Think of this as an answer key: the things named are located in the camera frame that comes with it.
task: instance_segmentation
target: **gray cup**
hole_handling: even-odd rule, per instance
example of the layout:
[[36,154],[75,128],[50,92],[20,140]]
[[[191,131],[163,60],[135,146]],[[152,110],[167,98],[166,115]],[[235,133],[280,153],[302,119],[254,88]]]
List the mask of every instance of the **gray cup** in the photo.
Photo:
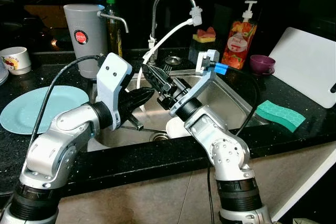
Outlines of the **gray cup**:
[[[87,55],[107,54],[106,21],[97,16],[104,10],[102,5],[70,4],[64,6],[72,45],[76,58]],[[80,74],[88,79],[95,79],[98,73],[97,61],[85,60],[78,63]]]

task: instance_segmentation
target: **white cable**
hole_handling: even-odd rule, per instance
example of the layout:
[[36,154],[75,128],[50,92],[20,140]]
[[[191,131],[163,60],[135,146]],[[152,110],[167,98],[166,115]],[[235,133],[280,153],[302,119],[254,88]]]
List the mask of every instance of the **white cable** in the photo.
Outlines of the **white cable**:
[[[145,55],[143,56],[143,64],[146,64],[149,60],[149,58],[152,56],[152,54],[161,46],[174,32],[179,30],[180,28],[186,26],[186,25],[192,25],[193,24],[193,19],[190,18],[186,20],[185,22],[180,23],[179,25],[175,26],[172,30],[170,30],[169,33],[167,33],[153,48],[151,48]],[[138,73],[138,78],[137,78],[137,85],[136,88],[140,88],[140,81],[141,81],[141,76],[142,76],[142,68],[140,68],[139,73]],[[140,106],[140,109],[145,112],[145,107],[143,105]]]

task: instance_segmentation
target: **speckled granite countertop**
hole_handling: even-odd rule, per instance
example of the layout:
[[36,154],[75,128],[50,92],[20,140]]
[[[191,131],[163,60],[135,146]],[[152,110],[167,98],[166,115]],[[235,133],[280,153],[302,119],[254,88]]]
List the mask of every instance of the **speckled granite countertop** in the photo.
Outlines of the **speckled granite countertop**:
[[[143,55],[137,54],[129,60],[136,71],[141,62],[138,56]],[[48,86],[64,66],[62,64],[73,60],[74,55],[34,55],[33,58],[34,67],[30,73],[9,75],[8,80],[0,86],[0,111],[16,97]],[[183,62],[179,68],[192,68],[187,60]],[[245,81],[245,77],[231,72],[222,78],[247,102],[252,103],[253,87]],[[336,140],[336,106],[324,109],[273,76],[258,78],[257,81],[261,89],[260,102],[270,100],[299,112],[306,120],[294,133],[276,123],[245,128],[240,137],[250,147],[252,158]],[[81,77],[77,68],[60,77],[58,84],[87,90],[87,80]],[[0,205],[17,182],[29,139],[30,136],[14,134],[0,126]],[[80,152],[65,188],[65,196],[202,169],[207,167],[207,162],[204,150],[192,137]]]

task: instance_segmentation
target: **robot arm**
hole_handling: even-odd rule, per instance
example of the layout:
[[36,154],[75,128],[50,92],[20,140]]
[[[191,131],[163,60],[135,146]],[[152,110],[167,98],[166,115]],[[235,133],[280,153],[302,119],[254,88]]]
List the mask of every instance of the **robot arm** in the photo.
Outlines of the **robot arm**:
[[199,54],[196,70],[203,77],[192,88],[184,80],[172,80],[159,68],[147,65],[142,68],[146,79],[159,92],[158,103],[170,109],[171,116],[177,115],[184,121],[184,127],[202,145],[215,166],[222,223],[271,224],[267,208],[261,203],[255,173],[248,166],[247,144],[196,98],[215,77],[218,60],[219,53],[215,50]]
[[153,95],[151,88],[125,92],[132,74],[131,65],[119,56],[106,57],[97,74],[97,102],[57,115],[32,143],[1,224],[55,223],[62,188],[79,150],[100,129],[109,126],[115,130],[125,120],[134,120],[132,111]]

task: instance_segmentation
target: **purple cup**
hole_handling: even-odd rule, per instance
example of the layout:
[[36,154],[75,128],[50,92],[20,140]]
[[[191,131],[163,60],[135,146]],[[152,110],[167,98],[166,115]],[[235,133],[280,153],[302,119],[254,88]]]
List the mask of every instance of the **purple cup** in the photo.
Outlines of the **purple cup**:
[[263,76],[274,73],[275,60],[265,55],[251,55],[250,67],[256,76]]

